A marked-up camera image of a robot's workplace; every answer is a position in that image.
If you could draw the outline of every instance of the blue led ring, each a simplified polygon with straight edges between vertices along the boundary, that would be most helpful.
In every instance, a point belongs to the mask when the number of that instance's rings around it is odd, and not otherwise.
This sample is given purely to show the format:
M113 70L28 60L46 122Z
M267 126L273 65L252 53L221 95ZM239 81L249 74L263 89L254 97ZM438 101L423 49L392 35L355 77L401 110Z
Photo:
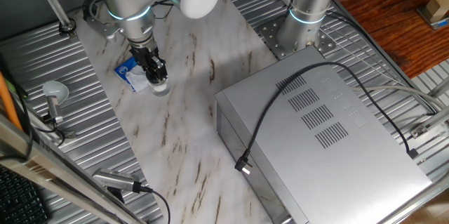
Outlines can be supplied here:
M137 19L139 19L139 18L145 16L145 14L148 13L148 11L149 11L150 8L151 8L151 6L148 6L148 7L147 7L141 14L136 15L136 16L133 16L133 17L127 19L126 21L129 21L129 20L137 20ZM115 19L117 19L117 20L124 20L124 18L119 17L119 16L115 16L114 14L112 14L109 10L107 10L107 11L109 12L109 14L110 14L113 18L115 18Z
M321 22L321 21L324 19L324 17L325 17L325 16L323 16L320 20L317 20L317 21L305 21L305 20L301 20L301 19L299 19L298 17L294 16L294 15L293 15L293 12L292 12L291 10L290 10L290 14L292 15L292 17L293 17L296 21L301 22L301 23L304 23L304 24L316 24L316 23L318 23L318 22Z

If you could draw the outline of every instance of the white cable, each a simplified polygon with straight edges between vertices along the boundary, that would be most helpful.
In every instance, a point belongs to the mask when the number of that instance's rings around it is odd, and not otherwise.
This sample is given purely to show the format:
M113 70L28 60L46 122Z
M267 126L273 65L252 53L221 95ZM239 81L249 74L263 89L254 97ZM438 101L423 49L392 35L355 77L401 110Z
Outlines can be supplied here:
M359 61L365 63L367 66L369 66L370 68L372 68L373 70L375 70L377 73L381 74L382 76L384 76L384 77L386 77L386 78L388 78L388 79L394 81L394 82L397 83L397 84L400 84L400 85L404 86L404 84L402 84L402 83L399 82L398 80L396 80L396 79L394 79L394 78L392 78L392 77L389 77L389 76L385 75L384 73L382 73L381 71L379 71L378 69L376 69L375 67L373 67L371 64L369 64L369 63L365 62L364 60L360 59L357 55L354 55L351 51L347 50L344 46L340 45L334 38L332 38L332 37L331 37L327 32L325 32L322 28L320 28L320 30L321 30L325 35L327 35L333 42L335 42L335 43L337 44L337 46L339 46L340 48L343 48L346 52L348 52L349 54L351 54L352 56L354 56L355 58L357 58L357 60L359 60Z
M428 100L429 102L432 102L433 104L437 105L442 110L444 108L446 108L446 106L443 103L441 103L434 97L432 97L426 93L423 93L422 91L418 91L415 88L411 88L411 87L407 87L407 86L374 86L374 87L365 87L365 88L367 91L378 91L378 90L384 90L384 89L396 89L396 90L408 91L408 92L416 93L416 94L420 95L421 97ZM362 88L351 87L351 89L353 91L363 91Z

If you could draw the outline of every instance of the orange object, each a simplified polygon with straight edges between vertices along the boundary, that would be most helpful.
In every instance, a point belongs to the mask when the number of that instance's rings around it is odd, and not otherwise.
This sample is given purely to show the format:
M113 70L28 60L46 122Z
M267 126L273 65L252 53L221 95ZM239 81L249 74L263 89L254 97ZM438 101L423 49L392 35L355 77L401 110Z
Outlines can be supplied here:
M20 125L19 118L17 117L17 112L15 112L13 99L9 93L8 87L6 86L5 79L3 75L0 73L0 96L3 100L3 104L5 105L6 113L8 114L8 118L15 126L17 126L21 131L23 131L22 126Z

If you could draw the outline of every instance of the marble surface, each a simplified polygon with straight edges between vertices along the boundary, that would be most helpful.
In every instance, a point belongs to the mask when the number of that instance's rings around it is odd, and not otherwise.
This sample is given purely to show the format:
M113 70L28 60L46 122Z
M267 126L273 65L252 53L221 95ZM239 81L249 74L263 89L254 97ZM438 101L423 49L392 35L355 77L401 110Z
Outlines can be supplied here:
M168 7L156 6L157 17ZM107 42L72 17L89 59L138 158L149 186L166 197L172 223L271 223L215 132L213 95L276 62L230 0L190 20L173 8L154 36L171 91L133 93L113 69L131 57L128 42ZM159 206L165 208L161 200Z

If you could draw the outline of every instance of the gray cable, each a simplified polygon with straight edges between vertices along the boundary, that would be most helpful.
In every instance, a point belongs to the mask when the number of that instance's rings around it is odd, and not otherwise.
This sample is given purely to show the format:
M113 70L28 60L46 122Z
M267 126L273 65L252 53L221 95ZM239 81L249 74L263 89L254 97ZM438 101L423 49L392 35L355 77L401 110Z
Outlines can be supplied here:
M444 108L446 108L446 106L443 103L441 103L434 97L432 97L426 93L423 93L422 91L418 91L415 88L411 88L411 87L407 87L407 86L374 86L374 87L365 87L365 88L368 91L378 91L378 90L384 90L384 89L396 89L396 90L408 91L410 93L415 93L415 94L420 95L422 98L428 100L429 102L432 102L433 104L437 105L442 110ZM363 91L362 88L351 87L351 89L353 91Z

